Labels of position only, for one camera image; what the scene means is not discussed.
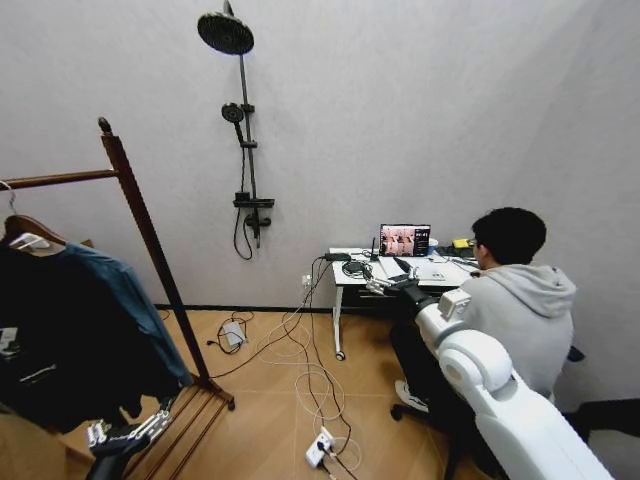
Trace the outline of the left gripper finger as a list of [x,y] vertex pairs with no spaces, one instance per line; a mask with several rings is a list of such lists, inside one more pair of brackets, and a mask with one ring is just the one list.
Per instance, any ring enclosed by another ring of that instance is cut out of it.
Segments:
[[90,423],[86,428],[87,445],[90,449],[96,448],[98,445],[104,444],[108,439],[108,432],[111,425],[103,420]]
[[169,426],[172,422],[171,407],[175,398],[165,398],[160,402],[156,413],[148,417],[142,424],[130,433],[131,440],[147,439],[150,443]]

